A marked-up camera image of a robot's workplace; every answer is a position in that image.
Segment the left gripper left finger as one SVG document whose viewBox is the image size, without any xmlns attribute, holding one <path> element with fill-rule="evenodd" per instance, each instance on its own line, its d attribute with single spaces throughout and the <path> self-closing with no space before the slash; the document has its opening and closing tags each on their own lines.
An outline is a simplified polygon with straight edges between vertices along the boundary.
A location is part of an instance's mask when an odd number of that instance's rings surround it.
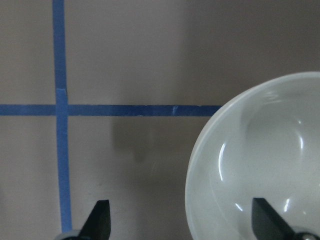
<svg viewBox="0 0 320 240">
<path fill-rule="evenodd" d="M 98 200 L 76 240 L 108 240 L 110 238 L 110 202 Z"/>
</svg>

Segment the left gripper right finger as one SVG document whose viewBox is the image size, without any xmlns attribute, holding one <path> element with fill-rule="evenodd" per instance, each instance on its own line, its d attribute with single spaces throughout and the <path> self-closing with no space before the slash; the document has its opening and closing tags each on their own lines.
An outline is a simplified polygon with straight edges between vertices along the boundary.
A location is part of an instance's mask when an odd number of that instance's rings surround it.
<svg viewBox="0 0 320 240">
<path fill-rule="evenodd" d="M 300 236 L 265 198 L 254 197 L 251 228 L 257 240 L 299 240 Z"/>
</svg>

